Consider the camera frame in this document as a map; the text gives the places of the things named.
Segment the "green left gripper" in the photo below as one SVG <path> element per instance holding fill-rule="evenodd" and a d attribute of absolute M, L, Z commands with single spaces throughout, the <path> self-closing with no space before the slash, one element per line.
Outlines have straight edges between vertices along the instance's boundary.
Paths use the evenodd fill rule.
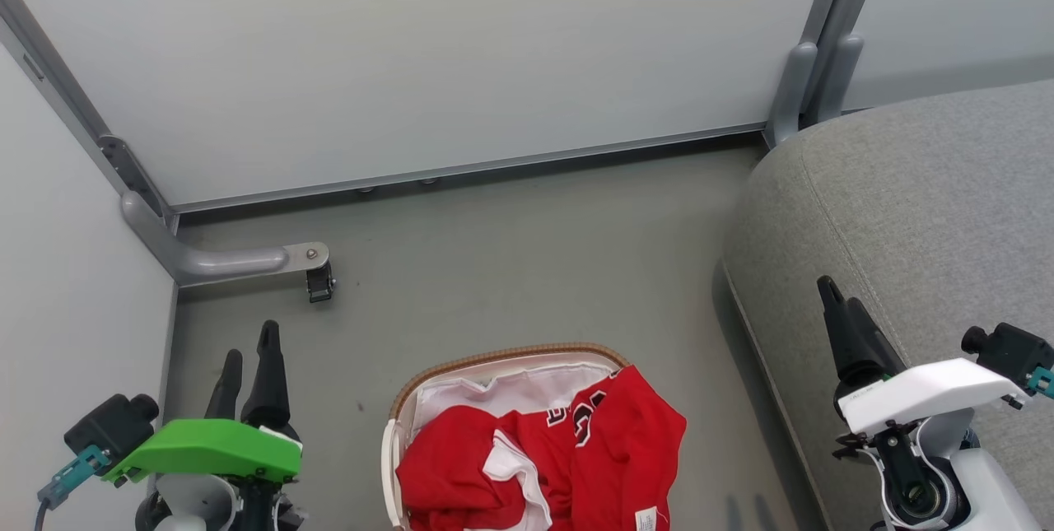
<path fill-rule="evenodd" d="M 264 321 L 256 348 L 259 356 L 250 395 L 237 422 L 235 408 L 242 385 L 242 354 L 226 353 L 221 376 L 206 408 L 204 418 L 165 425 L 102 475 L 115 485 L 147 476 L 194 475 L 258 477 L 278 485 L 301 473 L 302 448 L 292 436 L 280 329 Z"/>

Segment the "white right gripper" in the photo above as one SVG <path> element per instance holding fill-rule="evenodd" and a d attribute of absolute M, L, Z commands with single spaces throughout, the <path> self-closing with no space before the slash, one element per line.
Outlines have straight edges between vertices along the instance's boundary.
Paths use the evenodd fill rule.
<path fill-rule="evenodd" d="M 874 436 L 891 422 L 906 425 L 1006 397 L 1030 404 L 1019 386 L 964 358 L 907 369 L 865 304 L 847 300 L 828 275 L 817 287 L 839 384 L 871 384 L 838 400 L 851 432 Z"/>

